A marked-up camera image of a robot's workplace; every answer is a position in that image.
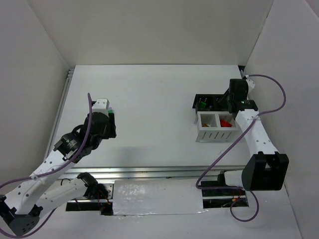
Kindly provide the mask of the red curved lego brick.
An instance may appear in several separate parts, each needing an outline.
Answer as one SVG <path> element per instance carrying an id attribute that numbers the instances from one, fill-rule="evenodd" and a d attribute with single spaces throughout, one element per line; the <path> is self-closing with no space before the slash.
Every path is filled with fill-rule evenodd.
<path id="1" fill-rule="evenodd" d="M 223 120 L 223 119 L 220 119 L 220 125 L 221 127 L 232 127 L 232 124 Z"/>

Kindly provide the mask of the green curved lego brick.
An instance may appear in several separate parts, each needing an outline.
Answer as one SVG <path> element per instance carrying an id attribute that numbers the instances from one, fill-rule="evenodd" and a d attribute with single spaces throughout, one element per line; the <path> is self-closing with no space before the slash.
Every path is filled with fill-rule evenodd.
<path id="1" fill-rule="evenodd" d="M 198 109 L 199 111 L 205 110 L 206 106 L 207 106 L 206 102 L 197 103 L 197 109 Z"/>

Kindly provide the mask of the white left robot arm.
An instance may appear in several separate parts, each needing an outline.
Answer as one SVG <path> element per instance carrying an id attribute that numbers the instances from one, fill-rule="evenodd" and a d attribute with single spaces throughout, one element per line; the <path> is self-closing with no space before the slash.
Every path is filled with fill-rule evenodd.
<path id="1" fill-rule="evenodd" d="M 0 197 L 0 216 L 11 229 L 11 238 L 22 239 L 36 233 L 40 219 L 78 197 L 108 200 L 107 188 L 88 172 L 78 174 L 59 188 L 50 186 L 83 157 L 97 149 L 104 139 L 116 137 L 115 115 L 94 112 L 84 124 L 61 137 L 49 156 L 28 177 L 16 179 L 20 184 Z"/>

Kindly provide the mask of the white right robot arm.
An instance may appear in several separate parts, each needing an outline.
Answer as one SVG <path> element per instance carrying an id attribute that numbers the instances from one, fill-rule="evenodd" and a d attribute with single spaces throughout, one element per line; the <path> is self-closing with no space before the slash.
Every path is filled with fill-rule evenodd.
<path id="1" fill-rule="evenodd" d="M 241 187 L 246 191 L 281 190 L 289 159 L 270 141 L 261 122 L 258 107 L 248 99 L 249 83 L 245 79 L 230 79 L 229 88 L 220 103 L 228 106 L 235 122 L 245 134 L 250 159 L 242 171 L 223 173 L 225 185 Z"/>

